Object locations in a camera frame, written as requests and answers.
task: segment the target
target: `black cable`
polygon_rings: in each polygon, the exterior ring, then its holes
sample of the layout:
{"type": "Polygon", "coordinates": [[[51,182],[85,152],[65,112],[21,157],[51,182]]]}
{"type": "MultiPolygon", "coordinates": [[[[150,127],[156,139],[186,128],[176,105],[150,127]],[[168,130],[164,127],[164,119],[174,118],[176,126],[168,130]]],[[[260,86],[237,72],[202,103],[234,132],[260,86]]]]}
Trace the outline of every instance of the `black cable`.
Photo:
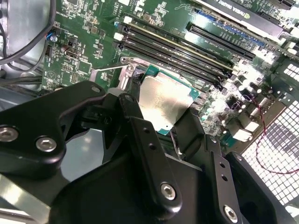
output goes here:
{"type": "Polygon", "coordinates": [[[0,78],[0,86],[8,85],[8,84],[16,85],[16,84],[22,84],[28,82],[36,82],[40,84],[42,82],[42,78],[41,77],[20,77],[20,78],[11,78],[11,79],[0,78]]]}
{"type": "Polygon", "coordinates": [[[34,70],[37,69],[38,66],[42,63],[43,58],[45,57],[46,52],[47,52],[47,49],[48,49],[48,44],[49,44],[49,42],[48,42],[48,41],[45,41],[45,45],[44,45],[44,47],[43,47],[43,51],[42,51],[42,54],[41,54],[40,58],[38,59],[37,63],[36,63],[33,67],[31,67],[30,69],[23,70],[23,69],[20,69],[20,68],[18,68],[18,67],[13,66],[11,63],[8,63],[8,64],[7,64],[8,67],[11,68],[11,69],[13,69],[13,70],[15,70],[15,71],[21,71],[21,72],[31,72],[31,71],[34,71],[34,70]]]}
{"type": "Polygon", "coordinates": [[[49,33],[49,31],[52,29],[54,22],[55,22],[55,16],[56,16],[56,0],[50,0],[50,12],[49,12],[49,19],[48,19],[47,26],[44,29],[42,29],[42,31],[32,41],[30,41],[30,43],[27,44],[25,47],[23,47],[22,49],[13,53],[10,56],[0,59],[0,65],[11,63],[11,62],[21,58],[22,56],[27,54],[31,49],[33,49],[33,47],[35,45],[37,45],[38,42],[41,39],[43,39],[49,33]]]}
{"type": "MultiPolygon", "coordinates": [[[[4,58],[7,58],[7,38],[6,38],[6,34],[4,32],[4,28],[3,28],[1,23],[0,23],[0,31],[1,31],[1,34],[2,34],[2,37],[3,37],[3,56],[4,56],[4,58]]],[[[8,67],[15,70],[15,71],[21,71],[21,72],[31,72],[31,71],[35,70],[36,68],[38,68],[38,66],[42,62],[42,60],[43,60],[43,58],[46,54],[48,44],[49,44],[49,42],[47,40],[45,40],[45,45],[43,47],[43,51],[42,51],[42,54],[41,54],[40,58],[38,59],[37,63],[33,67],[31,67],[30,69],[23,70],[23,69],[20,69],[18,67],[13,66],[11,63],[7,64],[8,67]]]]}

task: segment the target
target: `black plastic bracket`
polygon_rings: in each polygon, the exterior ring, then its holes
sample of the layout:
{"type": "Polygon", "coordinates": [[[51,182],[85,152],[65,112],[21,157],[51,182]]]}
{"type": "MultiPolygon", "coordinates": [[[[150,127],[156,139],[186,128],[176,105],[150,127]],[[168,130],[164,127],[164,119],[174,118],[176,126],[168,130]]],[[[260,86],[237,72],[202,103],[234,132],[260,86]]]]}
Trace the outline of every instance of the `black plastic bracket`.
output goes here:
{"type": "Polygon", "coordinates": [[[178,146],[186,154],[189,163],[196,165],[205,172],[207,192],[210,192],[212,203],[207,203],[207,213],[215,222],[232,223],[225,208],[231,208],[235,216],[234,223],[242,223],[233,177],[229,162],[222,157],[219,142],[206,135],[199,118],[188,109],[176,124],[178,146]]]}
{"type": "Polygon", "coordinates": [[[13,128],[17,138],[0,142],[0,173],[34,179],[52,176],[64,157],[65,139],[76,114],[88,105],[101,104],[104,95],[103,88],[86,81],[1,112],[0,127],[13,128]],[[53,139],[55,149],[39,150],[36,142],[41,137],[53,139]]]}
{"type": "Polygon", "coordinates": [[[296,223],[241,155],[230,152],[225,158],[231,166],[241,212],[249,223],[296,223]]]}

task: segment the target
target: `wire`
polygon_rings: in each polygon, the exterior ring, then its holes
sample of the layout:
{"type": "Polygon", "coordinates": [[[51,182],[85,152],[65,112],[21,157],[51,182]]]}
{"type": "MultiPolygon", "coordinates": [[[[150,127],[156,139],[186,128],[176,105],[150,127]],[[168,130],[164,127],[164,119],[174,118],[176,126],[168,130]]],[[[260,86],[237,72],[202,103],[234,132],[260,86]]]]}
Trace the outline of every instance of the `wire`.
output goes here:
{"type": "MultiPolygon", "coordinates": [[[[7,57],[7,38],[6,38],[4,28],[3,28],[1,23],[0,23],[0,31],[1,31],[2,37],[3,37],[3,56],[4,56],[4,58],[6,58],[7,57]]],[[[42,54],[41,54],[40,58],[38,59],[37,63],[33,67],[31,67],[30,69],[23,70],[23,69],[20,69],[18,67],[13,66],[11,63],[7,64],[8,67],[15,70],[15,71],[21,71],[21,72],[31,72],[31,71],[37,69],[38,66],[42,63],[42,60],[43,60],[44,56],[46,55],[46,52],[47,52],[47,49],[48,49],[48,44],[49,44],[49,42],[47,40],[45,40],[45,45],[43,47],[43,51],[42,51],[42,54]]]]}
{"type": "Polygon", "coordinates": [[[260,140],[256,144],[256,161],[258,162],[258,164],[261,166],[262,169],[264,169],[264,170],[266,170],[266,171],[268,171],[269,173],[272,173],[272,174],[286,175],[286,174],[297,173],[299,171],[299,169],[292,170],[292,171],[287,171],[287,172],[283,173],[283,172],[277,172],[277,171],[269,170],[263,164],[261,164],[261,162],[260,162],[260,160],[258,158],[258,149],[259,149],[259,146],[260,146],[262,140],[267,136],[267,127],[266,127],[266,124],[265,124],[265,121],[264,121],[264,117],[263,117],[261,106],[255,100],[253,100],[253,102],[257,105],[257,108],[258,108],[258,110],[260,112],[261,120],[263,122],[263,135],[262,135],[262,137],[260,138],[260,140]]]}
{"type": "Polygon", "coordinates": [[[11,79],[0,78],[0,86],[3,85],[16,85],[16,84],[40,84],[42,82],[42,77],[19,77],[11,79]]]}
{"type": "Polygon", "coordinates": [[[48,40],[49,37],[51,37],[53,33],[50,33],[49,35],[46,36],[46,40],[48,40]]]}
{"type": "Polygon", "coordinates": [[[55,16],[56,16],[56,0],[50,0],[49,19],[46,27],[42,29],[41,32],[32,41],[30,41],[25,47],[23,47],[22,49],[13,53],[10,56],[0,59],[0,65],[11,63],[21,58],[22,56],[27,54],[31,49],[33,49],[33,47],[36,46],[41,39],[45,38],[45,36],[52,29],[55,22],[55,16]]]}

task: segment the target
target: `black ram slot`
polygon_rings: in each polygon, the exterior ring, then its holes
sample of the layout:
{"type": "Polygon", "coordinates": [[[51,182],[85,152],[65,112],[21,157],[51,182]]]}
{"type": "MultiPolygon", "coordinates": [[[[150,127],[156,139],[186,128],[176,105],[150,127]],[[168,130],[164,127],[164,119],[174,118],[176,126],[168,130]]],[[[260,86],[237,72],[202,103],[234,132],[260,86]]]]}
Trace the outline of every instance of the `black ram slot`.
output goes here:
{"type": "Polygon", "coordinates": [[[146,50],[145,48],[139,48],[135,45],[132,45],[132,44],[128,44],[128,43],[123,43],[124,45],[124,48],[125,49],[128,49],[132,52],[135,52],[137,54],[140,54],[140,55],[143,55],[145,56],[145,58],[148,58],[148,57],[151,57],[153,58],[154,60],[164,64],[165,66],[169,65],[171,66],[172,68],[176,69],[176,70],[179,70],[179,71],[182,71],[192,77],[196,77],[196,78],[199,78],[199,79],[202,79],[203,81],[207,82],[208,84],[211,84],[211,85],[216,85],[218,84],[218,81],[213,79],[213,78],[210,78],[210,77],[206,77],[204,75],[202,75],[200,72],[194,72],[193,70],[189,70],[188,68],[186,67],[183,67],[181,65],[177,65],[169,60],[167,60],[166,58],[163,58],[162,55],[157,55],[157,54],[154,54],[148,50],[146,50]]]}
{"type": "Polygon", "coordinates": [[[193,24],[190,25],[189,32],[196,34],[200,37],[203,37],[205,39],[208,39],[211,43],[214,43],[215,45],[219,45],[220,47],[225,48],[225,49],[235,53],[236,55],[244,57],[248,60],[252,61],[253,58],[255,58],[255,56],[256,56],[255,54],[251,53],[250,51],[242,49],[239,46],[237,46],[225,39],[222,39],[212,33],[209,33],[206,30],[203,30],[202,28],[197,27],[193,24]]]}
{"type": "MultiPolygon", "coordinates": [[[[184,50],[184,48],[183,48],[183,47],[187,47],[186,45],[182,46],[181,48],[179,48],[179,47],[177,47],[177,46],[175,46],[175,45],[173,45],[173,44],[171,44],[169,42],[165,42],[165,41],[163,41],[163,40],[161,40],[161,39],[159,39],[159,38],[157,38],[157,37],[155,37],[153,35],[150,35],[150,34],[147,34],[147,33],[143,32],[143,31],[141,31],[141,30],[138,30],[135,27],[124,27],[122,29],[122,31],[125,32],[125,33],[130,33],[132,35],[142,35],[142,36],[145,36],[145,37],[147,37],[147,38],[149,38],[151,40],[154,40],[154,41],[156,41],[158,43],[164,44],[164,45],[166,45],[166,46],[168,46],[170,48],[177,49],[177,50],[180,50],[180,51],[186,53],[186,50],[184,50]]],[[[188,43],[188,44],[190,46],[192,46],[192,50],[198,52],[199,54],[202,54],[202,55],[204,55],[206,57],[209,57],[209,58],[211,58],[212,60],[214,60],[217,63],[220,63],[220,64],[223,63],[223,61],[220,61],[215,56],[208,55],[207,53],[202,52],[197,45],[194,45],[192,43],[188,43]]],[[[213,61],[207,60],[204,57],[200,57],[200,56],[195,55],[195,54],[192,54],[192,55],[194,57],[196,56],[198,60],[201,60],[202,62],[205,62],[206,64],[209,64],[210,66],[218,67],[218,69],[220,69],[220,70],[228,71],[228,69],[226,69],[225,67],[223,67],[224,65],[221,66],[220,64],[217,64],[217,63],[214,63],[213,61]]],[[[228,67],[232,67],[233,66],[233,64],[229,60],[227,60],[227,59],[223,59],[223,60],[228,64],[228,65],[226,64],[225,66],[228,66],[228,67]]]]}
{"type": "Polygon", "coordinates": [[[191,47],[192,50],[195,50],[198,53],[200,53],[200,54],[202,54],[202,55],[204,55],[206,57],[209,57],[209,58],[215,60],[216,62],[223,63],[223,64],[225,64],[226,66],[228,66],[230,68],[232,68],[234,66],[234,63],[232,63],[230,60],[228,60],[226,58],[223,58],[223,57],[221,57],[219,55],[213,54],[210,51],[208,51],[208,50],[206,50],[204,48],[201,48],[201,47],[197,46],[196,44],[191,43],[191,42],[187,41],[186,39],[183,39],[183,38],[181,38],[181,37],[179,37],[177,35],[174,35],[174,34],[168,32],[166,30],[159,29],[158,27],[156,27],[154,25],[151,25],[151,24],[149,24],[149,23],[147,23],[147,22],[145,22],[143,20],[140,20],[140,19],[138,19],[136,17],[134,18],[134,21],[137,21],[138,23],[141,23],[141,24],[147,26],[148,28],[154,30],[157,35],[162,34],[162,36],[166,35],[168,37],[171,37],[173,40],[176,41],[176,43],[184,45],[184,46],[191,47]]]}
{"type": "Polygon", "coordinates": [[[153,46],[152,43],[148,43],[145,40],[138,39],[135,36],[128,36],[127,40],[138,43],[141,46],[146,46],[147,48],[152,49],[153,51],[157,51],[161,54],[164,54],[165,56],[168,56],[170,59],[173,58],[173,59],[175,59],[175,60],[177,60],[181,63],[185,63],[186,65],[192,67],[194,70],[199,70],[199,71],[204,72],[204,73],[206,73],[210,76],[213,76],[213,77],[221,77],[221,78],[224,78],[224,79],[228,78],[227,76],[225,76],[221,73],[215,72],[212,69],[208,69],[204,66],[200,66],[200,65],[190,61],[188,56],[182,57],[183,56],[182,54],[176,55],[176,51],[174,51],[172,49],[166,50],[165,46],[158,46],[158,47],[155,48],[155,46],[153,46]]]}
{"type": "Polygon", "coordinates": [[[202,58],[202,57],[200,57],[200,56],[198,56],[198,55],[195,55],[195,54],[192,54],[192,53],[190,53],[190,52],[187,52],[187,51],[185,51],[183,48],[178,48],[177,46],[174,46],[174,45],[172,45],[172,44],[170,44],[170,43],[164,42],[164,41],[162,41],[161,39],[156,38],[156,37],[154,37],[154,36],[150,36],[150,35],[147,34],[147,33],[143,33],[142,31],[140,31],[140,30],[138,30],[138,29],[135,29],[135,28],[133,28],[133,27],[130,29],[129,32],[127,32],[127,34],[129,34],[129,35],[131,35],[131,36],[137,36],[137,35],[144,36],[144,37],[146,37],[146,38],[148,38],[148,39],[150,39],[150,40],[155,41],[156,43],[161,44],[161,45],[164,46],[165,48],[169,48],[169,49],[173,50],[174,53],[175,53],[175,52],[181,52],[181,53],[183,53],[184,55],[189,56],[189,57],[191,57],[191,58],[194,59],[194,60],[198,60],[198,61],[200,61],[203,65],[208,66],[208,67],[210,67],[210,68],[212,68],[212,69],[215,69],[215,70],[217,70],[217,71],[219,71],[219,72],[222,72],[222,73],[223,73],[223,72],[225,72],[225,73],[226,73],[226,72],[230,72],[230,71],[228,71],[227,69],[223,68],[223,67],[222,67],[221,65],[219,65],[219,64],[213,63],[213,62],[211,62],[211,61],[209,61],[209,60],[207,60],[207,59],[205,59],[205,58],[202,58]]]}

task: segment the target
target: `motherboard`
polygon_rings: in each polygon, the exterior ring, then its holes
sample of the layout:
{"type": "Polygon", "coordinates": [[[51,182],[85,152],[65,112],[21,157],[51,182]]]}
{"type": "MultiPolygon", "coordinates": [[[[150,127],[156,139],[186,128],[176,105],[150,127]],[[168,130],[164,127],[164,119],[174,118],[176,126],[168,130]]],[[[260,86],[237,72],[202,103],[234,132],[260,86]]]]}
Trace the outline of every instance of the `motherboard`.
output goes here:
{"type": "Polygon", "coordinates": [[[293,0],[57,0],[42,88],[127,91],[155,66],[198,91],[206,133],[247,141],[273,102],[266,77],[299,60],[298,13],[293,0]]]}

